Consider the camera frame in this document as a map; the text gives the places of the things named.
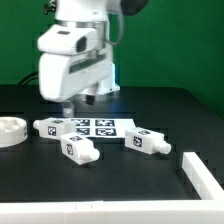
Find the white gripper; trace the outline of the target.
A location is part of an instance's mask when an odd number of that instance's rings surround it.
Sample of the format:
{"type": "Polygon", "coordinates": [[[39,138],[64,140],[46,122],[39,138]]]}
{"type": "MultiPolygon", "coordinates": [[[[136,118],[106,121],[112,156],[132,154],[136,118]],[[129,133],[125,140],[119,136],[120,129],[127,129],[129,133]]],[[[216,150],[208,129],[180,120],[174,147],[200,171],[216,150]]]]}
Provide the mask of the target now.
{"type": "Polygon", "coordinates": [[[39,61],[39,87],[44,99],[63,102],[65,117],[74,116],[74,105],[66,101],[86,91],[86,103],[93,104],[93,95],[104,95],[113,89],[113,64],[106,54],[95,59],[44,53],[39,61]]]}

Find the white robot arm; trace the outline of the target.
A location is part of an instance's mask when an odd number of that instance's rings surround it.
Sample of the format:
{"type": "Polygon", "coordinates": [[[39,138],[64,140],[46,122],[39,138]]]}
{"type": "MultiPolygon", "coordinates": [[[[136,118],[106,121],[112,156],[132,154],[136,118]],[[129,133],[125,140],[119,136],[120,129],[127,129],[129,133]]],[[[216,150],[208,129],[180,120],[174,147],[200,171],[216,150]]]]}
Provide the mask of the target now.
{"type": "Polygon", "coordinates": [[[56,23],[37,41],[42,97],[60,102],[74,116],[76,99],[88,104],[119,90],[113,47],[124,36],[125,16],[138,14],[149,0],[50,0],[46,12],[56,23]]]}

